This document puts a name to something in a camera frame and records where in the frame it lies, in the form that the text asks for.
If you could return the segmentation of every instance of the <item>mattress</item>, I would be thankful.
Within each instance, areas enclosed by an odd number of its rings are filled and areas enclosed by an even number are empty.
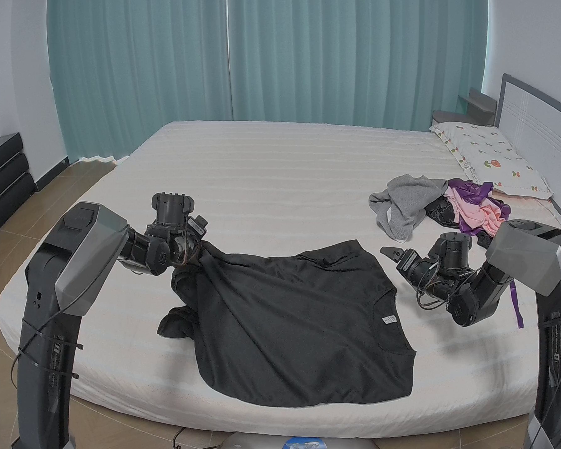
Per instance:
[[[534,293],[518,285],[525,327],[507,293],[496,313],[459,327],[444,310],[423,311],[413,289],[379,254],[396,246],[376,226],[370,193],[395,176],[464,177],[433,133],[262,122],[170,123],[82,197],[143,231],[155,192],[186,193],[207,238],[227,253],[289,256],[348,239],[376,255],[396,285],[397,310],[418,352],[409,397],[369,405],[259,407],[212,390],[200,377],[193,341],[156,334],[180,300],[169,269],[156,278],[115,265],[82,320],[72,393],[143,418],[207,430],[321,437],[392,437],[438,432],[527,413],[535,398],[538,334]],[[505,196],[512,216],[561,226],[548,202]],[[410,241],[426,254],[446,231],[426,218]],[[470,265],[485,251],[474,246]],[[18,345],[25,262],[0,295],[0,329]]]

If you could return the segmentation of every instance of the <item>pillow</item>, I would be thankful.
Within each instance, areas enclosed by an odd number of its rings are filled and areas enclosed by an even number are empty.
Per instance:
[[[513,196],[548,199],[549,185],[524,160],[495,126],[445,122],[430,127],[453,153],[466,176],[476,184],[494,183],[494,190]]]

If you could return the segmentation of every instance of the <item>headboard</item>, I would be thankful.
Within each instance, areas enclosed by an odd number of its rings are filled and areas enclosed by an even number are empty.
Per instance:
[[[561,102],[505,73],[495,126],[544,176],[561,213]]]

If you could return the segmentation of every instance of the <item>teal curtain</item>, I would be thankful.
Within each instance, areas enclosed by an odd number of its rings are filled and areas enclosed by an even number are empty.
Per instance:
[[[130,154],[175,120],[231,120],[226,0],[48,0],[71,161]]]
[[[482,87],[487,0],[228,0],[236,120],[425,131]]]

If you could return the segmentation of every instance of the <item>pile of clothes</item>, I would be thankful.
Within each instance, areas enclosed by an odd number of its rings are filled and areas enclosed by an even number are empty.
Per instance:
[[[441,226],[477,236],[479,246],[487,249],[501,223],[511,215],[508,205],[493,198],[492,188],[490,182],[479,185],[459,178],[447,181],[401,175],[389,181],[383,192],[372,193],[368,204],[376,213],[376,223],[400,243],[411,236],[427,215]],[[522,328],[524,320],[514,281],[511,301],[517,326]]]

